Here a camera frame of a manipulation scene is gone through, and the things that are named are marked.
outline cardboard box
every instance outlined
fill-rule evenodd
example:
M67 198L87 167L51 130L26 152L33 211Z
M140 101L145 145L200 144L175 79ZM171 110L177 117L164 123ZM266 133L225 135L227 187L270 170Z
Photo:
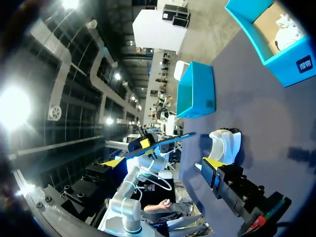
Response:
M267 44L274 55L279 53L275 41L277 32L279 31L279 27L277 26L276 21L281 18L280 14L283 14L285 16L287 12L281 5L274 2L253 22L253 25L261 32L262 36L266 39Z

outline hand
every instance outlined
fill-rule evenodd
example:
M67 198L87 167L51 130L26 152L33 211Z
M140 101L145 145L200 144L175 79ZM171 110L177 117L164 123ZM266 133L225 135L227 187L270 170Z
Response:
M168 205L165 205L164 203L167 201L168 199L165 199L163 201L161 201L157 206L159 207L159 209L161 210L167 210L171 205L172 203L169 203Z

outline white pipe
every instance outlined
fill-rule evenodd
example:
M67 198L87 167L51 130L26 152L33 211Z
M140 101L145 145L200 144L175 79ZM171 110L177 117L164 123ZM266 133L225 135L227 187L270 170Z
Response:
M66 83L67 75L72 63L70 51L59 41L42 20L31 28L31 35L41 43L56 58L60 59L61 66L50 97L50 105L60 106L61 97Z
M116 94L108 85L104 83L98 76L97 72L101 64L101 60L103 58L102 51L99 51L90 71L90 81L91 84L99 89L101 92L103 92L102 97L102 103L100 106L100 112L99 112L99 123L104 123L104 105L106 101L106 97L111 98L113 101L121 105L127 112L133 114L136 117L140 118L140 113L135 109L133 106L131 106L127 101L122 99L118 94Z

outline ceiling light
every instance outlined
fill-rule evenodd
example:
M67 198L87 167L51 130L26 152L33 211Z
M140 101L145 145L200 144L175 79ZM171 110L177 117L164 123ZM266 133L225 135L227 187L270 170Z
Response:
M79 0L62 0L65 9L76 9L79 6Z
M113 124L114 120L112 118L107 118L106 123L107 125Z
M22 90L12 87L1 95L0 121L8 130L22 125L30 112L30 100Z
M120 80L120 79L121 79L120 74L118 74L118 73L116 73L116 74L114 75L114 77L115 77L116 80Z

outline white wall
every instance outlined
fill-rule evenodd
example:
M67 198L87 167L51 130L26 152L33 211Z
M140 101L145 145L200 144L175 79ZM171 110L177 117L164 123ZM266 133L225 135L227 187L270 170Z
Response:
M161 65L159 62L162 61L164 52L161 50L155 50L153 61L152 61L152 68L149 76L148 81L148 89L147 89L147 95L146 95L146 104L145 104L145 111L144 111L144 124L148 124L153 122L152 118L148 117L148 115L151 114L151 111L149 110L153 104L155 104L158 101L158 97L156 96L150 96L151 90L159 90L159 87L163 85L161 82L156 82L156 79L161 78Z
M136 47L179 51L187 28L162 19L162 11L142 10L133 22Z

